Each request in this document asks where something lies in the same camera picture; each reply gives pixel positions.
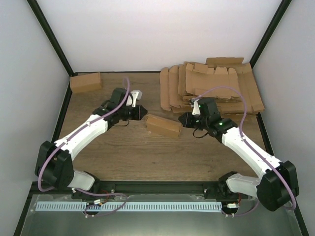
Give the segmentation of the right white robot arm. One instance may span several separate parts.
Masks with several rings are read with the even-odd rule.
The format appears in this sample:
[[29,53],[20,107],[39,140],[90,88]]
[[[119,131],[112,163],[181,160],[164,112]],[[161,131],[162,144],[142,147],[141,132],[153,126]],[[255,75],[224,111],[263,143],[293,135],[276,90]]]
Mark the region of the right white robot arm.
[[250,140],[233,120],[222,118],[212,98],[193,98],[192,111],[179,117],[183,127],[205,130],[224,146],[241,157],[255,172],[256,177],[232,171],[219,178],[219,193],[230,198],[235,193],[257,198],[269,211],[275,211],[288,202],[296,208],[299,195],[297,171],[290,161],[282,162]]

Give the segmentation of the stack of flat cardboard boxes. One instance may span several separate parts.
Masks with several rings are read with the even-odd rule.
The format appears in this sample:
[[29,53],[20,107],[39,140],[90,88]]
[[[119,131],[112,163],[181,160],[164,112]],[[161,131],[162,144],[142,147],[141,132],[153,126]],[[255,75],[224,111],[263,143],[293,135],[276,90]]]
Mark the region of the stack of flat cardboard boxes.
[[213,98],[221,114],[256,115],[264,111],[252,66],[243,58],[207,58],[205,63],[187,62],[160,71],[160,106],[165,111],[190,111],[197,96]]

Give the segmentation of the folded brown cardboard box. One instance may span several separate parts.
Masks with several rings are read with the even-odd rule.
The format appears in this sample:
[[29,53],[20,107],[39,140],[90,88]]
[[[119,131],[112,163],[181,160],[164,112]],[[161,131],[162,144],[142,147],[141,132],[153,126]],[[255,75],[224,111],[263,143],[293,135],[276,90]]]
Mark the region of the folded brown cardboard box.
[[83,93],[102,88],[100,73],[73,76],[70,78],[70,89],[73,93]]

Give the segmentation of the black aluminium frame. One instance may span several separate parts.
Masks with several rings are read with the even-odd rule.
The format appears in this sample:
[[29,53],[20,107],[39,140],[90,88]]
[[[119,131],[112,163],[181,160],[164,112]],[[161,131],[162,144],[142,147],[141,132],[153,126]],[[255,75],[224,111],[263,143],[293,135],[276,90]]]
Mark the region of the black aluminium frame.
[[[267,30],[265,31],[259,45],[257,46],[251,60],[250,60],[250,65],[253,68],[255,66],[255,64],[257,63],[259,57],[261,56],[263,50],[265,49],[267,43],[269,42],[271,36],[273,35],[276,27],[278,26],[278,24],[280,23],[282,17],[284,16],[285,12],[287,11],[288,7],[291,4],[291,0],[282,0],[276,13],[274,14],[270,24],[268,25]],[[62,62],[63,66],[65,67],[67,73],[69,76],[77,76],[78,73],[74,73],[68,60],[66,59],[66,56],[57,40],[57,38],[55,37],[42,9],[40,8],[40,5],[38,4],[38,2],[36,0],[27,0],[27,3],[29,4],[32,12],[34,13],[35,17],[37,18],[38,22],[40,23],[42,29],[44,30],[47,38],[49,39],[51,45],[53,46],[55,52],[57,53],[60,61]],[[57,138],[59,137],[60,133],[61,133],[61,129],[62,129],[62,125],[66,116],[66,112],[68,110],[68,106],[70,103],[70,99],[72,96],[72,92],[70,91],[70,82],[69,85],[67,87],[66,90],[66,94],[63,100],[63,104],[61,107],[61,111],[59,113],[59,117],[57,120],[57,124],[54,130],[54,134],[52,137],[52,141],[56,141]],[[267,135],[267,131],[265,129],[265,125],[263,123],[263,119],[261,116],[261,113],[258,113],[258,115],[255,115],[257,122],[258,122],[258,126],[260,129],[260,133],[265,145],[265,148],[267,149],[267,152],[269,154],[274,154],[272,147],[271,147],[271,143],[269,140],[269,137]],[[42,165],[45,163],[46,159],[48,158],[48,156],[43,158],[43,161],[41,161],[41,159],[39,160],[39,169],[37,170],[37,164],[38,161],[36,161],[36,166],[35,166],[35,175],[38,177],[41,167]],[[122,187],[121,190],[132,190],[131,192],[127,191],[127,193],[132,193],[133,195],[135,195],[136,193],[138,194],[142,194],[142,195],[149,195],[149,194],[153,194],[153,195],[157,195],[157,194],[192,194],[192,193],[201,193],[201,184],[204,183],[206,185],[206,190],[210,191],[210,190],[215,190],[215,187],[219,186],[219,182],[218,181],[206,181],[206,182],[202,182],[202,181],[104,181],[104,180],[100,180],[99,182],[99,186],[106,186],[108,187],[110,183],[112,184],[117,184],[116,186],[118,187]],[[48,187],[51,188],[50,185],[47,185],[47,182],[44,182],[44,187]],[[55,188],[55,189],[48,189],[48,191],[52,191],[52,194],[70,194],[70,190],[69,188],[65,188],[65,187],[61,187],[61,188]],[[206,192],[205,196],[206,197],[214,197],[215,194],[214,192]],[[29,196],[28,198],[30,198],[30,196],[33,196],[34,194],[39,194],[40,190],[38,188],[38,186],[35,187],[35,181],[32,183],[31,185],[31,189],[29,192]],[[26,206],[27,204],[30,203],[28,200],[26,201],[26,204],[23,208],[23,212],[21,214],[18,226],[16,228],[16,231],[14,233],[14,235],[16,236],[17,233],[22,233],[22,222],[25,223],[26,221]],[[296,209],[293,211],[294,212],[294,217],[295,217],[295,221],[297,222],[298,228],[299,228],[299,232],[301,233],[302,236],[309,236],[307,227],[305,225],[302,213],[300,211],[300,208],[297,204]]]

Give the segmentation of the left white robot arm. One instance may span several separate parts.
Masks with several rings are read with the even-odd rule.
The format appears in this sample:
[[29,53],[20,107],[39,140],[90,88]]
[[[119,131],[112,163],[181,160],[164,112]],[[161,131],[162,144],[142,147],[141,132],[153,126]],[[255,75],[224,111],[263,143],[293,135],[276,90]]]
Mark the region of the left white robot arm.
[[41,184],[45,182],[51,189],[71,188],[83,191],[91,199],[96,198],[101,188],[99,179],[88,172],[75,170],[73,161],[89,143],[120,121],[141,120],[148,112],[137,104],[141,97],[139,90],[116,88],[111,98],[70,134],[54,142],[42,143],[34,171],[38,188],[42,189]]

